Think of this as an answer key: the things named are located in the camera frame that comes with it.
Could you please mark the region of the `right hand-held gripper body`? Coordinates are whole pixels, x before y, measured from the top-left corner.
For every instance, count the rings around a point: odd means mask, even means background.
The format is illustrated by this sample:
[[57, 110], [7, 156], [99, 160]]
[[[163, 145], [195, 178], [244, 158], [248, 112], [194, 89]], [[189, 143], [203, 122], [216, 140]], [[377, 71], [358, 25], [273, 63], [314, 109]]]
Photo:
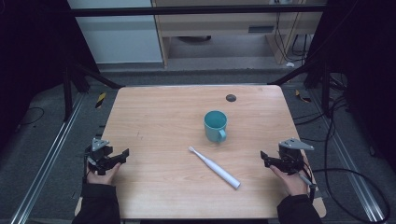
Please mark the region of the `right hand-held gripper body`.
[[282, 161], [282, 171], [288, 175], [300, 172], [305, 167], [303, 150], [314, 150], [313, 146], [308, 145], [296, 138], [290, 138], [278, 143], [279, 157]]

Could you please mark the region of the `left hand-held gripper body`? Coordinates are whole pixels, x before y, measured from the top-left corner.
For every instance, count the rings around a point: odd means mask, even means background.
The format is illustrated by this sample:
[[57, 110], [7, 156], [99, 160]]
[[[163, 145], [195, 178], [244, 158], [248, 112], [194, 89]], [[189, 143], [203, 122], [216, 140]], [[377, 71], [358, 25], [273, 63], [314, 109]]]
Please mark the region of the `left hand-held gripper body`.
[[99, 175], [105, 175], [109, 162], [108, 155], [113, 152], [108, 140], [93, 138], [92, 143], [86, 148], [85, 156], [89, 170]]

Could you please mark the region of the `person's left hand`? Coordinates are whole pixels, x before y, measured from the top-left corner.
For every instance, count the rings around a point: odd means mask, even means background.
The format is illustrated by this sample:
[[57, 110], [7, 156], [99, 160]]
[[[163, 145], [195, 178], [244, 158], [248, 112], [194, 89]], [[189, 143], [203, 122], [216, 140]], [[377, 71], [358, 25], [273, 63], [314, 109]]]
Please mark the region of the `person's left hand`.
[[88, 171], [86, 174], [87, 182], [89, 184], [99, 184], [99, 185], [112, 185], [113, 179], [116, 176], [121, 164], [117, 163], [112, 169], [108, 170], [104, 175], [98, 175], [97, 173], [92, 173]]

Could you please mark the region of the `person's right hand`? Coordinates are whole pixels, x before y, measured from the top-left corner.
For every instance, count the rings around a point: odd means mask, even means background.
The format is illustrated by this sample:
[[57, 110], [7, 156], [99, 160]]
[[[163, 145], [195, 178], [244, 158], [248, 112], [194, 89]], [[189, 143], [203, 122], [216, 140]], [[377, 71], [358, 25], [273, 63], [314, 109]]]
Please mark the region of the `person's right hand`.
[[296, 173], [293, 175], [287, 175], [286, 173], [281, 172], [274, 165], [271, 165], [270, 169], [284, 184], [286, 191], [290, 196], [303, 195], [308, 192], [308, 185], [302, 180], [303, 174]]

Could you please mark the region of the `white electric toothbrush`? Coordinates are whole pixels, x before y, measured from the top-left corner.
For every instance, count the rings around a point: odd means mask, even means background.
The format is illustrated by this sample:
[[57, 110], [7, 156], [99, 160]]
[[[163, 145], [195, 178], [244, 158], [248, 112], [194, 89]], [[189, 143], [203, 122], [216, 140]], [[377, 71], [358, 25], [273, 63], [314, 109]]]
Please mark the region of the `white electric toothbrush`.
[[234, 189], [238, 189], [240, 187], [241, 183], [235, 177], [233, 177], [215, 162], [198, 152], [194, 147], [189, 147], [189, 151], [194, 153], [198, 158], [200, 158], [207, 167], [209, 167], [214, 173], [221, 177], [231, 187], [233, 187]]

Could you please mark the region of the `black metal stand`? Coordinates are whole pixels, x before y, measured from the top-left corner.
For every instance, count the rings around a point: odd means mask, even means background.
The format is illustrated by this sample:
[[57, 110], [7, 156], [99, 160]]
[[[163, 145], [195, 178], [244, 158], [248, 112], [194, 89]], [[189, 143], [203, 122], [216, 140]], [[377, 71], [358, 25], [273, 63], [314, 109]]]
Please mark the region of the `black metal stand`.
[[304, 86], [308, 89], [315, 88], [321, 84], [321, 109], [327, 117], [330, 116], [330, 67], [325, 61], [309, 60], [299, 68], [294, 69], [285, 76], [269, 82], [269, 85], [281, 86], [287, 81], [306, 74]]
[[90, 85], [85, 76], [91, 77], [111, 89], [120, 89], [122, 85], [103, 77], [99, 72], [94, 72], [82, 64], [76, 63], [67, 65], [63, 72], [64, 86], [64, 121], [68, 121], [73, 114], [72, 85], [75, 85], [78, 92], [88, 92]]

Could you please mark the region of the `white cabinet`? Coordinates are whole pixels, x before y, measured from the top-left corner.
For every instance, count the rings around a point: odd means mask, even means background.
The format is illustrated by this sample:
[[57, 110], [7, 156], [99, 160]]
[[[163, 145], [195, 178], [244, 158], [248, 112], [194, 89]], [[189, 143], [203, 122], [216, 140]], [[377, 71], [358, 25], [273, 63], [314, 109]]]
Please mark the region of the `white cabinet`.
[[[150, 0], [67, 0], [72, 9], [152, 7]], [[153, 16], [78, 17], [78, 25], [98, 64], [161, 63]]]

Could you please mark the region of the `light wooden desk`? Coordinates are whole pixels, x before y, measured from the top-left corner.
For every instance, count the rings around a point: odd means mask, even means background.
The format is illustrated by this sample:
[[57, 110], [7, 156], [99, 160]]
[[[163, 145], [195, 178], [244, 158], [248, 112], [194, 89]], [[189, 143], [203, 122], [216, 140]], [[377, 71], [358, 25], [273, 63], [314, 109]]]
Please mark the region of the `light wooden desk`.
[[[315, 5], [327, 0], [150, 0], [154, 7]], [[157, 15], [155, 21], [163, 49], [165, 41], [176, 36], [258, 35], [264, 34], [277, 63], [289, 59], [289, 49], [298, 35], [312, 35], [320, 12], [280, 12], [243, 14]]]

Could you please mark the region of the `aluminium floor rail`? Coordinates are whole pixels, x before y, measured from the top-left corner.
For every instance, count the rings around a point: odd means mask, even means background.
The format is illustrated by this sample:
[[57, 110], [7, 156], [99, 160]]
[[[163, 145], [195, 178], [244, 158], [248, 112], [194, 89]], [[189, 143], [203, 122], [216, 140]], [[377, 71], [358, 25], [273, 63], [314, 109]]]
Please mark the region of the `aluminium floor rail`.
[[327, 117], [323, 118], [324, 123], [329, 128], [329, 140], [332, 148], [337, 153], [339, 160], [343, 167], [347, 169], [347, 174], [351, 181], [351, 185], [355, 190], [364, 212], [370, 221], [380, 221], [385, 219], [385, 214], [382, 212], [379, 204], [377, 203], [374, 194], [369, 189], [369, 185], [364, 177], [358, 175], [358, 168], [355, 162], [347, 153], [347, 148], [344, 145], [339, 133], [336, 131], [335, 126], [332, 124], [333, 119]]
[[78, 93], [76, 96], [76, 101], [72, 105], [72, 112], [69, 118], [63, 122], [59, 132], [57, 133], [55, 139], [53, 140], [49, 151], [43, 160], [35, 178], [25, 194], [23, 200], [21, 201], [18, 209], [14, 213], [13, 217], [9, 221], [9, 224], [25, 224], [35, 203], [40, 195], [48, 176], [52, 170], [54, 163], [56, 162], [59, 153], [61, 152], [65, 140], [67, 139], [73, 124], [78, 116], [81, 109], [81, 105], [85, 98], [84, 93]]

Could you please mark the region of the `black horizontal frame bar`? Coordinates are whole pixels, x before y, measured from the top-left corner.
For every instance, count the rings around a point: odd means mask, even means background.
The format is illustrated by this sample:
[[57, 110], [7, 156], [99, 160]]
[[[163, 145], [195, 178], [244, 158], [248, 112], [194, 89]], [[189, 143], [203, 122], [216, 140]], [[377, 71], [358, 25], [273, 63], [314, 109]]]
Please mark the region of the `black horizontal frame bar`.
[[280, 12], [322, 12], [328, 7], [316, 5], [246, 5], [246, 6], [191, 6], [191, 7], [127, 7], [127, 8], [82, 8], [70, 9], [76, 17], [102, 16], [147, 16], [147, 15], [189, 15], [229, 13], [280, 13]]

